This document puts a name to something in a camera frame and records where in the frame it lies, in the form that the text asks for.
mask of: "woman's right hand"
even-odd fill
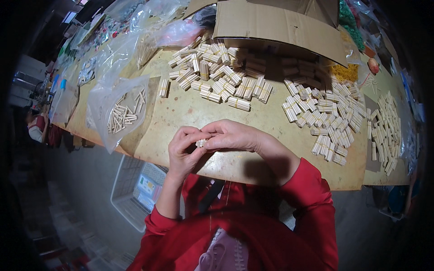
[[[254,127],[228,119],[211,122],[201,131],[212,135],[204,146],[210,151],[228,148],[257,152],[265,134]]]

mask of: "plastic bag of wooden sticks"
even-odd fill
[[[98,82],[89,92],[89,115],[109,153],[145,120],[149,77],[119,78],[112,88]]]

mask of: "cardboard box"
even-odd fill
[[[217,5],[214,38],[227,47],[314,60],[324,56],[347,67],[339,31],[338,0],[191,0],[184,18]]]

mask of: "woman's left hand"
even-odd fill
[[[186,150],[200,139],[210,139],[210,133],[204,133],[191,126],[181,126],[169,143],[170,169],[166,178],[182,184],[192,172],[199,159],[207,152],[204,147],[196,148],[191,154]]]

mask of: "white plastic basket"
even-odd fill
[[[142,160],[123,156],[116,174],[110,201],[130,224],[139,232],[144,232],[145,217],[151,213],[137,200],[139,194],[135,189],[140,174],[146,175],[160,185],[163,185],[166,173],[161,167]]]

